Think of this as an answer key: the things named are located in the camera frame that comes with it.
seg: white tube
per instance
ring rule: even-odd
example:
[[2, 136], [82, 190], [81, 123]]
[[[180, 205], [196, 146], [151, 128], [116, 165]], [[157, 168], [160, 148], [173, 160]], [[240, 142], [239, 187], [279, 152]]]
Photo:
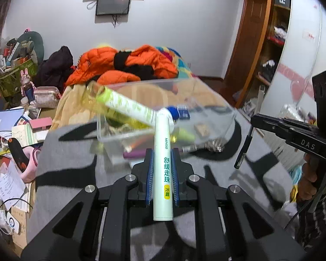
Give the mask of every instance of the white tube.
[[153, 220], [173, 220], [169, 119], [157, 113], [153, 168]]
[[259, 113], [261, 110], [265, 91], [266, 91], [266, 87], [264, 85], [260, 85], [260, 88], [258, 89], [258, 96], [257, 96], [255, 112], [253, 113], [254, 115]]
[[[141, 123], [155, 127], [157, 111], [150, 109], [126, 96], [113, 91], [108, 87], [101, 86], [95, 82], [91, 82], [87, 89], [90, 93], [96, 96], [96, 100], [105, 106], [120, 112], [126, 116], [129, 116]], [[164, 113], [169, 118], [169, 129], [170, 132], [174, 130], [174, 121], [171, 113], [163, 108], [159, 112]]]

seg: beige blanket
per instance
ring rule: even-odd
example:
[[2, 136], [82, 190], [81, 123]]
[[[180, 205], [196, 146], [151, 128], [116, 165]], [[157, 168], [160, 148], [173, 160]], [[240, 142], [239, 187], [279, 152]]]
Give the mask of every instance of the beige blanket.
[[[173, 89], [167, 90], [162, 80], [158, 84], [147, 82], [132, 82], [116, 84], [118, 93], [127, 96], [150, 108], [167, 107], [188, 102], [192, 106], [226, 106], [227, 102], [198, 78], [174, 80]], [[92, 119], [96, 113], [82, 106], [81, 98], [85, 85], [68, 86], [59, 101], [56, 116], [51, 129], [57, 129], [69, 124], [83, 124]]]

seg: metal screw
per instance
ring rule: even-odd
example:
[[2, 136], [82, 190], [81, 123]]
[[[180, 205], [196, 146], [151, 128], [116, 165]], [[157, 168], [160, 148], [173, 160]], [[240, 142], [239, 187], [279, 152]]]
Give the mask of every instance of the metal screw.
[[90, 185], [86, 186], [86, 187], [84, 188], [84, 190], [85, 190], [87, 193], [92, 193], [93, 191], [96, 190], [96, 187], [95, 187], [93, 184], [90, 184]]
[[129, 174], [129, 175], [125, 176], [125, 180], [126, 180], [127, 182], [132, 182], [132, 181], [134, 181], [135, 179], [136, 179], [136, 176], [133, 175], [133, 174]]
[[236, 184], [232, 184], [230, 186], [230, 191], [232, 191], [233, 193], [238, 193], [240, 192], [241, 188], [240, 186], [236, 185]]
[[199, 176], [198, 175], [190, 175], [188, 178], [193, 182], [199, 181]]

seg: white wall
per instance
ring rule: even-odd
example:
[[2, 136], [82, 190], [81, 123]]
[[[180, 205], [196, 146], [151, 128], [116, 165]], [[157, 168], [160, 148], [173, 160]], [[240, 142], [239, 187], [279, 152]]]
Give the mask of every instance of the white wall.
[[191, 63], [193, 73], [220, 77], [233, 49], [230, 43], [239, 26], [240, 2], [132, 0], [128, 21], [122, 18], [114, 28], [111, 18], [95, 17], [95, 7], [87, 9], [89, 0], [12, 0], [3, 37], [19, 37], [30, 28], [43, 38], [45, 59], [66, 45], [74, 63], [82, 53], [102, 44], [117, 49], [168, 46]]
[[225, 61], [223, 63], [223, 68], [222, 68], [222, 72], [221, 72], [221, 78], [223, 78], [223, 79], [226, 76], [228, 65], [230, 63], [230, 58], [232, 57], [235, 40], [237, 39], [240, 20], [242, 18], [242, 13], [243, 13], [243, 5], [244, 5], [244, 0], [240, 0], [239, 5], [238, 5], [237, 17], [235, 19], [234, 30], [233, 30], [233, 34], [232, 34], [232, 37], [230, 40], [230, 46], [228, 48], [228, 52], [227, 52]]

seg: green and white tube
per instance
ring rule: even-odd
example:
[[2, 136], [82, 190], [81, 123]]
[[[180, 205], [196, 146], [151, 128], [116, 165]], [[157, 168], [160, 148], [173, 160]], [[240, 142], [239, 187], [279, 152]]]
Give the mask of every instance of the green and white tube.
[[169, 118], [157, 113], [153, 168], [153, 220], [173, 220]]
[[148, 126], [154, 127], [156, 111], [129, 99], [110, 88], [102, 87], [102, 92], [96, 96], [96, 100], [104, 103], [124, 115], [132, 117]]

